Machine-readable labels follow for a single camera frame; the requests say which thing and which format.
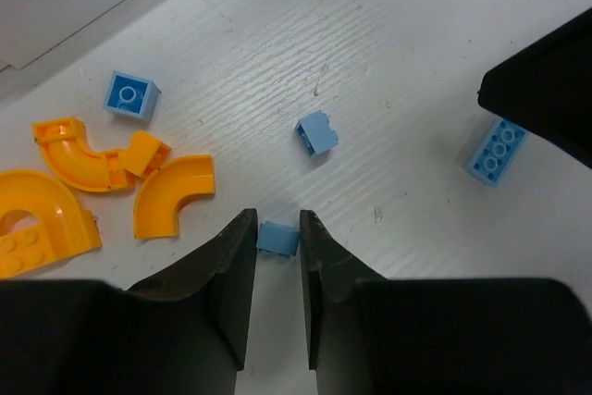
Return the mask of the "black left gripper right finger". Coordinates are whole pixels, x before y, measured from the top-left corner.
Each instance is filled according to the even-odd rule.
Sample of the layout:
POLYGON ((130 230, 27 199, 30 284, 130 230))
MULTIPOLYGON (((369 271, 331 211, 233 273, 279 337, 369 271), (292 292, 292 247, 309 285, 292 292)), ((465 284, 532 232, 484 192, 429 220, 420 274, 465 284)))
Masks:
POLYGON ((551 278, 384 278, 300 213, 322 394, 587 394, 591 319, 551 278))

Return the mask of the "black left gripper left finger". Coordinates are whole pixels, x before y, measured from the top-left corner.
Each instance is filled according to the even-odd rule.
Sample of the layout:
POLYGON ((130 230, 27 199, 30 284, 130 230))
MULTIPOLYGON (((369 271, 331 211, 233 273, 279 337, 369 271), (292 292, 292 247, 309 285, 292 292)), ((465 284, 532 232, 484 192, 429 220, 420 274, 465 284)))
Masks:
POLYGON ((231 394, 244 367, 257 214, 121 290, 99 280, 1 285, 5 394, 231 394))

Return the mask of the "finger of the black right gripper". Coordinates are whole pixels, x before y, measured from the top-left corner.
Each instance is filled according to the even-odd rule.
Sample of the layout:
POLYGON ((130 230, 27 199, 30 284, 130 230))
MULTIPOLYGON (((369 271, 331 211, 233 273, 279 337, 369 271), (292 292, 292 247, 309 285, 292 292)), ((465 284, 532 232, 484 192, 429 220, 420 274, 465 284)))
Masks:
POLYGON ((489 70, 477 103, 591 166, 591 11, 489 70))

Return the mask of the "light blue small lego brick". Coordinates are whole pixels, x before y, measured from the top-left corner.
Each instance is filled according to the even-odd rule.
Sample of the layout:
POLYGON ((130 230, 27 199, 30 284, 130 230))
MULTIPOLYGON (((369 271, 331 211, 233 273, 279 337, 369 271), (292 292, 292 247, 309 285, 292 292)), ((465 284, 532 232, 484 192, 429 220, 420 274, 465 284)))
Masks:
POLYGON ((265 221, 260 225, 257 249, 282 257, 292 257, 297 253, 300 233, 296 228, 265 221))

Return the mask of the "orange curved lego quarter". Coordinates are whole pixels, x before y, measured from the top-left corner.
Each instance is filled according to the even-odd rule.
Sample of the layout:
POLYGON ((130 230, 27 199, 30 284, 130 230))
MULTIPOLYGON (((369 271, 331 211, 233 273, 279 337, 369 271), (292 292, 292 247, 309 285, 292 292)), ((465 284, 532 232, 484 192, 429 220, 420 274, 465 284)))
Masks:
POLYGON ((214 158, 210 154, 187 155, 164 163, 143 182, 136 195, 134 238, 176 238, 180 210, 215 193, 214 158))

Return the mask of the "orange curved lego elbow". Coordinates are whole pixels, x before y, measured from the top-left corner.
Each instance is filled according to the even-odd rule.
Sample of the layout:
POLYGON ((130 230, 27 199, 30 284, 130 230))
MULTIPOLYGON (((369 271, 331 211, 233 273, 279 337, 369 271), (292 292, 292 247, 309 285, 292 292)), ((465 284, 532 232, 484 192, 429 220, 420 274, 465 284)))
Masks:
POLYGON ((87 192, 124 191, 135 187, 162 166, 171 147, 152 134, 138 130, 129 147, 94 151, 85 124, 75 117, 34 123, 33 139, 44 162, 67 185, 87 192))

